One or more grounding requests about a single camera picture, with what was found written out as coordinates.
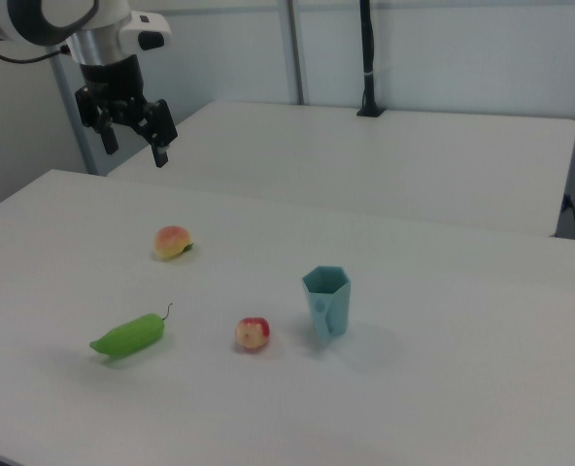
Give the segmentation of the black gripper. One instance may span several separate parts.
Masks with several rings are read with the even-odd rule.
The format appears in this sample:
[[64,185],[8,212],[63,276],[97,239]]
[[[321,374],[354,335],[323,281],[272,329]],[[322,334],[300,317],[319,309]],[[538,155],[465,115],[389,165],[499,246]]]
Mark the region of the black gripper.
[[92,128],[102,140],[105,152],[113,155],[118,140],[112,120],[133,127],[150,145],[154,164],[168,162],[167,151],[178,137],[176,125],[164,99],[147,102],[136,55],[109,65],[81,65],[85,86],[75,92],[82,125]]

